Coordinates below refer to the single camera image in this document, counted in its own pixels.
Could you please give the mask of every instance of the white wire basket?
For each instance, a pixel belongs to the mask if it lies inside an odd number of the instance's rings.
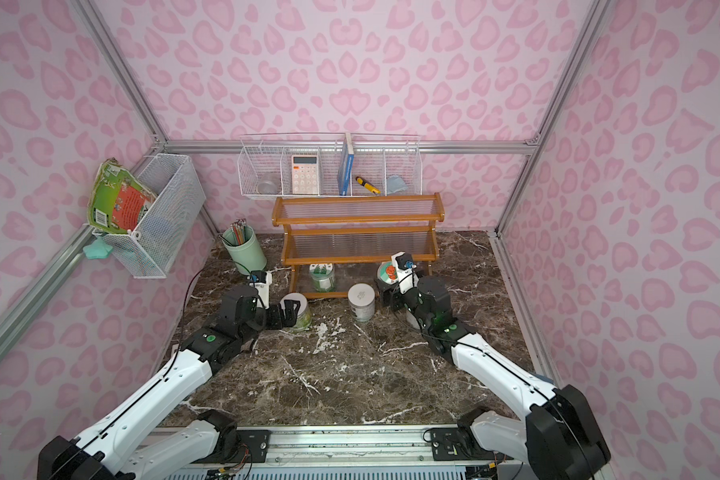
[[[240,138],[242,152],[237,159],[240,193],[251,198],[273,197],[340,197],[338,171],[346,154],[344,134],[256,134]],[[355,159],[352,163],[348,197],[367,197],[373,193],[355,181],[363,177],[377,187],[381,195],[421,195],[422,156],[418,136],[393,138],[363,134],[353,136]],[[383,147],[380,140],[396,140]],[[315,155],[318,158],[318,194],[293,193],[291,157]],[[391,191],[388,180],[399,176],[407,187]]]
[[[136,178],[158,194],[155,203],[130,234],[101,238],[135,278],[166,278],[206,195],[186,155],[155,155]]]

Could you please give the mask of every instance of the pink leopard print wall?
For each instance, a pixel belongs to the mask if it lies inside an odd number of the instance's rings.
[[[523,155],[423,155],[422,185],[425,194],[440,192],[445,206],[446,230],[485,230],[498,222],[512,191]],[[208,200],[214,223],[225,229],[238,218],[260,233],[281,234],[272,226],[273,200],[251,200],[240,195],[236,157],[192,157]]]
[[[173,139],[526,139],[588,2],[96,3]]]
[[[617,476],[720,478],[720,1],[619,2],[505,238]]]
[[[150,144],[66,1],[0,2],[0,315],[84,222],[100,162]]]
[[[0,364],[0,480],[34,478],[49,440],[74,437],[152,375],[211,244],[198,220],[164,280],[136,280],[113,257],[77,267]]]

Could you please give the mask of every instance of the calculator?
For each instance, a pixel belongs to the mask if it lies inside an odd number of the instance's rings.
[[[291,156],[291,186],[294,195],[318,195],[319,177],[317,155]]]

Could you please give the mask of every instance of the green book cover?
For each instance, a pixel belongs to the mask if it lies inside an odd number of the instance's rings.
[[[133,230],[157,196],[110,158],[99,167],[88,201],[88,223],[108,234]]]

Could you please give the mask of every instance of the marble floor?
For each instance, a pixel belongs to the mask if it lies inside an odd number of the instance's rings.
[[[260,235],[274,269],[272,301],[288,291],[289,270],[279,263],[282,235]],[[507,358],[532,371],[512,305],[485,232],[438,233],[440,260],[433,274],[451,292],[455,315],[475,327]],[[244,277],[215,245],[187,304],[184,334],[219,308],[221,296]],[[373,283],[372,278],[365,280]],[[452,423],[477,404],[501,415],[509,408],[480,382],[431,353],[424,339],[378,306],[355,323],[346,299],[314,300],[312,326],[291,333],[266,331],[243,353],[166,417],[162,426],[186,426],[209,408],[240,425]],[[174,340],[179,339],[177,329]]]

